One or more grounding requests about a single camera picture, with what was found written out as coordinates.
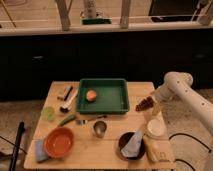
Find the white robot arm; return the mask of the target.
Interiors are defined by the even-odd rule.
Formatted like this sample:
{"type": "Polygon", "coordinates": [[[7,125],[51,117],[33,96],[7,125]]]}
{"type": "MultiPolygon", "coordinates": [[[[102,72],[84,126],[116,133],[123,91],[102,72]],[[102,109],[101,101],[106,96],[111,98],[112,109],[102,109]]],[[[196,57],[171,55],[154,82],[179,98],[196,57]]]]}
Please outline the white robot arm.
{"type": "Polygon", "coordinates": [[[152,97],[163,102],[177,95],[213,136],[213,104],[191,88],[193,77],[185,72],[168,72],[164,83],[153,91],[152,97]]]}

